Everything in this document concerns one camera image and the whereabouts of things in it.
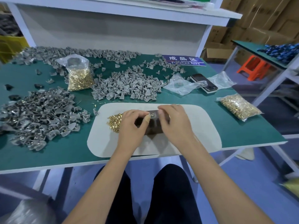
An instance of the person's right hand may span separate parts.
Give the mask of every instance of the person's right hand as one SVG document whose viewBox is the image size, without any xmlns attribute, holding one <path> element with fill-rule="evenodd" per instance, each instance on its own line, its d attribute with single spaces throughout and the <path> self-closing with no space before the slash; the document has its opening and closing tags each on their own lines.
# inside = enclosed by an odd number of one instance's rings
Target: person's right hand
<svg viewBox="0 0 299 224">
<path fill-rule="evenodd" d="M 197 142 L 190 120 L 181 105 L 160 105 L 158 109 L 163 133 L 181 153 L 184 147 Z M 170 116 L 169 124 L 166 121 L 165 113 Z"/>
</svg>

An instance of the blue sign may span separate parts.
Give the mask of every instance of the blue sign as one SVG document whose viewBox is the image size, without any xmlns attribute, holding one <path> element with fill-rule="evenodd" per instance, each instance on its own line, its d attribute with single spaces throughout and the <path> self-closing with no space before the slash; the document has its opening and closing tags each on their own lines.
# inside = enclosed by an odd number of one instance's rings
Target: blue sign
<svg viewBox="0 0 299 224">
<path fill-rule="evenodd" d="M 165 61 L 170 64 L 191 65 L 191 66 L 206 66 L 206 64 L 196 56 L 174 56 L 163 55 Z"/>
</svg>

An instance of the person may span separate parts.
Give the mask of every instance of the person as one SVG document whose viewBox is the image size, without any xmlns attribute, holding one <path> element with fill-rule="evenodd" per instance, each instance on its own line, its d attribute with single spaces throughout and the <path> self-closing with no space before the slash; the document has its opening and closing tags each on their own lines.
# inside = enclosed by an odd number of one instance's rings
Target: person
<svg viewBox="0 0 299 224">
<path fill-rule="evenodd" d="M 163 133 L 189 162 L 219 224 L 273 224 L 271 219 L 226 175 L 194 135 L 181 105 L 158 107 Z M 139 128 L 134 124 L 144 117 Z M 117 147 L 63 224 L 137 223 L 133 216 L 130 179 L 125 167 L 140 145 L 150 115 L 123 113 Z M 189 179 L 182 168 L 168 164 L 155 177 L 145 224 L 201 223 Z"/>
</svg>

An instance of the pile of blue parts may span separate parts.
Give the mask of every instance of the pile of blue parts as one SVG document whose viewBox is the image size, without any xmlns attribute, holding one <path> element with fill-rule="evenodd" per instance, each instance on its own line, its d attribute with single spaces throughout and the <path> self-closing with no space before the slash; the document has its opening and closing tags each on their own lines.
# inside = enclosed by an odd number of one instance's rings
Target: pile of blue parts
<svg viewBox="0 0 299 224">
<path fill-rule="evenodd" d="M 284 45 L 265 45 L 264 49 L 258 49 L 271 57 L 275 57 L 283 64 L 288 64 L 299 53 L 299 43 Z"/>
</svg>

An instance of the blue floor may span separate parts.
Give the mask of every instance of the blue floor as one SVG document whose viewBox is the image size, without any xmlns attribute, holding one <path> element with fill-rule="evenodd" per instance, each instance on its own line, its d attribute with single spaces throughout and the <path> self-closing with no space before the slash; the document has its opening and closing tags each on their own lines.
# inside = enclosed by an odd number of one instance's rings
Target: blue floor
<svg viewBox="0 0 299 224">
<path fill-rule="evenodd" d="M 212 64 L 212 67 L 218 72 L 223 65 Z M 264 82 L 249 82 L 241 75 L 236 74 L 239 68 L 233 64 L 227 70 L 231 79 L 238 84 L 236 90 L 242 90 L 247 87 L 256 86 L 257 88 Z M 276 128 L 282 131 L 296 130 L 298 126 L 297 119 L 293 117 L 294 110 L 281 103 L 277 98 L 267 98 L 265 105 L 261 106 L 265 113 L 264 117 L 272 121 Z M 283 114 L 274 113 L 273 108 L 279 107 Z M 299 160 L 299 139 L 292 139 L 282 148 L 293 158 Z M 255 159 L 253 161 L 240 160 L 233 158 L 222 166 L 223 170 L 234 182 L 276 223 L 276 224 L 295 224 L 299 218 L 299 199 L 289 193 L 279 184 L 284 181 L 283 171 L 284 163 L 282 158 L 273 151 L 271 147 L 255 148 Z M 133 198 L 134 215 L 138 223 L 146 217 L 150 200 L 153 180 L 159 170 L 168 163 L 182 165 L 179 156 L 145 159 L 130 161 L 126 167 L 126 172 L 131 178 L 131 191 Z M 50 171 L 44 193 L 51 195 L 56 199 L 53 207 L 57 213 L 58 221 L 61 222 L 67 214 L 74 208 L 80 198 L 84 195 L 88 187 L 92 184 L 93 178 L 103 165 L 80 166 L 74 168 L 52 169 Z M 32 187 L 38 172 L 7 174 L 11 179 Z M 60 182 L 61 176 L 68 180 L 69 184 Z M 190 183 L 196 198 L 197 206 L 202 218 L 203 224 L 216 224 L 217 220 L 205 197 L 201 187 L 194 183 L 190 178 Z M 10 196 L 0 194 L 0 216 L 15 209 L 19 200 Z"/>
</svg>

